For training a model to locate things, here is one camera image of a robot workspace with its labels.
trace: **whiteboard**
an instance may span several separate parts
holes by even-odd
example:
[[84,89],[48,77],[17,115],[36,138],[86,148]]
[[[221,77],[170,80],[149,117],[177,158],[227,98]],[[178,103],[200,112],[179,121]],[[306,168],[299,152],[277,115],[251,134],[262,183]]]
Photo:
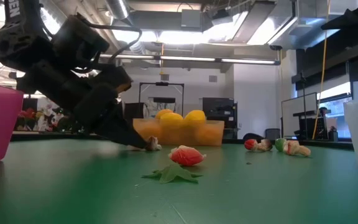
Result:
[[[306,111],[317,111],[317,93],[305,95]],[[299,130],[299,118],[293,114],[304,112],[303,96],[283,101],[283,134],[285,136],[294,136],[294,131]]]

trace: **orange container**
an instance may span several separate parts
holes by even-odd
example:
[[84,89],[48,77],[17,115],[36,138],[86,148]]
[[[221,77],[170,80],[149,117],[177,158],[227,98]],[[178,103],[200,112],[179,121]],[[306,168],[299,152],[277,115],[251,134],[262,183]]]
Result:
[[134,119],[135,130],[144,138],[158,138],[159,144],[221,146],[224,121]]

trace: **green tabletop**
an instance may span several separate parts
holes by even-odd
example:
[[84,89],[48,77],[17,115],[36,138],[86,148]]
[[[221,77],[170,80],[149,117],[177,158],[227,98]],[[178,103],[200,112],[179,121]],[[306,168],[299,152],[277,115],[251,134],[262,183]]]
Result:
[[358,223],[352,151],[312,157],[200,147],[199,184],[140,178],[172,162],[109,141],[13,142],[0,162],[0,223]]

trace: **green toy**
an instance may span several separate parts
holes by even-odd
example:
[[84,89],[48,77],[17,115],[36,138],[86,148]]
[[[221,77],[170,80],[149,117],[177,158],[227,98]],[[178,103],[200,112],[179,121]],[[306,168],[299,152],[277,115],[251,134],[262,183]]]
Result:
[[153,171],[153,174],[150,175],[143,175],[142,177],[160,177],[160,184],[166,184],[168,182],[171,182],[175,179],[175,177],[181,177],[185,180],[196,182],[198,183],[198,180],[194,179],[194,177],[201,177],[200,174],[194,174],[190,171],[182,168],[180,165],[170,165],[162,170],[155,170]]
[[278,152],[283,152],[286,141],[285,139],[276,139],[275,146]]

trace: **black robotic arm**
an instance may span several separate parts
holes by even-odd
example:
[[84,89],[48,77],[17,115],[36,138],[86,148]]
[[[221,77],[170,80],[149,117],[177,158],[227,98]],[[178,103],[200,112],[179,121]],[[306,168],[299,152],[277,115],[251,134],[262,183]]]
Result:
[[[25,93],[40,91],[71,111],[89,132],[120,144],[147,147],[117,106],[118,94],[129,89],[132,80],[122,67],[98,62],[109,44],[91,27],[132,30],[139,32],[139,37],[141,30],[91,24],[78,14],[69,16],[55,35],[48,31],[47,35],[39,0],[5,0],[4,4],[6,23],[0,29],[0,62],[25,72],[17,80],[17,89]],[[72,72],[92,69],[101,72],[94,78],[80,78]]]

